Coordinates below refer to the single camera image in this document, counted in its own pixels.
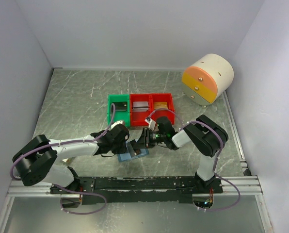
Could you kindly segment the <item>black card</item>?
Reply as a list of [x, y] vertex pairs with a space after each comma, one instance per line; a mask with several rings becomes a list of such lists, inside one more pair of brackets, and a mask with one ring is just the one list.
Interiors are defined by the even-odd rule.
[[126, 101], [114, 102], [116, 111], [125, 112], [128, 110], [128, 103]]

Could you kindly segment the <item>round drawer cabinet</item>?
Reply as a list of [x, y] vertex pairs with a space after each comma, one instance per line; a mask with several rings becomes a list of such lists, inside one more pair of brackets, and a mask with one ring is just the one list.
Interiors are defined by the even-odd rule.
[[182, 90], [193, 102], [208, 106], [229, 88], [234, 79], [231, 64], [217, 54], [207, 54], [185, 69]]

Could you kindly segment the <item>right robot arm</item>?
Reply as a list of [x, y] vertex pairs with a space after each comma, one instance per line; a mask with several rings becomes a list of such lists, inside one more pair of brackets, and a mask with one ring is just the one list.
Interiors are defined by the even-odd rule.
[[144, 128], [139, 139], [132, 140], [132, 147], [140, 150], [164, 144], [170, 150], [178, 150], [193, 143], [202, 154], [195, 174], [195, 187], [198, 192], [206, 193], [212, 187], [218, 157], [229, 139], [226, 131], [206, 115], [188, 122], [179, 131], [175, 131], [165, 116], [159, 117], [156, 124], [157, 131]]

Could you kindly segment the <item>white striped card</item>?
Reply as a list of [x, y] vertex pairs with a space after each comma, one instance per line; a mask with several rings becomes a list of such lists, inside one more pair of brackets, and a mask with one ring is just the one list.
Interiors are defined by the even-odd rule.
[[133, 112], [146, 112], [149, 110], [149, 103], [147, 101], [134, 101], [132, 103]]

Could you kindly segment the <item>red plastic bin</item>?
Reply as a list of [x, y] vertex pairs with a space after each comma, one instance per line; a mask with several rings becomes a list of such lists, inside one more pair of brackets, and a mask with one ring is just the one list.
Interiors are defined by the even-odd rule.
[[173, 97], [171, 93], [153, 93], [151, 94], [152, 97], [152, 106], [153, 110], [157, 110], [151, 118], [153, 120], [157, 120], [159, 117], [167, 117], [171, 124], [174, 125], [175, 123], [175, 115], [173, 112], [174, 104], [173, 104]]
[[145, 121], [151, 113], [149, 94], [130, 94], [130, 125], [132, 127], [147, 126]]

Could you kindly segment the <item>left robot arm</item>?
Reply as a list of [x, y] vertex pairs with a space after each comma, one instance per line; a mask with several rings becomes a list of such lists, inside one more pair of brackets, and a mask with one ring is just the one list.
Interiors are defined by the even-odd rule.
[[25, 186], [39, 182], [58, 184], [69, 194], [79, 190], [80, 182], [74, 170], [63, 163], [64, 159], [105, 155], [108, 152], [126, 152], [129, 130], [122, 123], [115, 123], [97, 133], [69, 140], [48, 139], [41, 134], [33, 138], [13, 158], [12, 170]]

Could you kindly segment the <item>grey card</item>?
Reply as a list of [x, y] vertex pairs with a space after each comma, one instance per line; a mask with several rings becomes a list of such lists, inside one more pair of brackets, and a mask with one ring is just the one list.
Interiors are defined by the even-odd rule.
[[138, 148], [137, 141], [135, 139], [130, 141], [129, 146], [128, 146], [128, 150], [129, 150], [131, 157], [138, 156], [142, 153], [141, 150]]

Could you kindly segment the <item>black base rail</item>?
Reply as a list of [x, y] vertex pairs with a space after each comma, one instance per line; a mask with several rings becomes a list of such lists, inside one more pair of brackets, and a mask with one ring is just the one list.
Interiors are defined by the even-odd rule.
[[117, 202], [166, 202], [193, 203], [193, 196], [208, 197], [223, 192], [220, 179], [209, 183], [195, 176], [162, 177], [79, 177], [75, 184], [67, 189], [84, 192], [82, 204], [102, 203], [103, 199], [89, 193], [103, 195], [108, 203]]

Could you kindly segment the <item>gold card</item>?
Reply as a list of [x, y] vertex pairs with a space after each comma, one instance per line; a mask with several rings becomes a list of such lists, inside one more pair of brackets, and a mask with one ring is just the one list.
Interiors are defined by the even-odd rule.
[[165, 101], [154, 102], [154, 109], [165, 108], [168, 109], [168, 104]]

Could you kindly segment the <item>blue card holder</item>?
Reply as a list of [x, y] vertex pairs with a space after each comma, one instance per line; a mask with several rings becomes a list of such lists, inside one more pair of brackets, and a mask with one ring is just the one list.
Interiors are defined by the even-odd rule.
[[118, 162], [125, 162], [137, 158], [147, 156], [149, 154], [148, 149], [134, 149], [131, 142], [126, 143], [127, 152], [117, 155]]

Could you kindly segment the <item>green plastic bin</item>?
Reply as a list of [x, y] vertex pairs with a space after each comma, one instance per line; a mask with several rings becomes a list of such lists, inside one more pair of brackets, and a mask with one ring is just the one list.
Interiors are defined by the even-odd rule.
[[109, 124], [113, 114], [111, 104], [115, 105], [115, 115], [113, 121], [122, 120], [126, 127], [130, 127], [130, 104], [129, 95], [108, 95], [107, 123]]

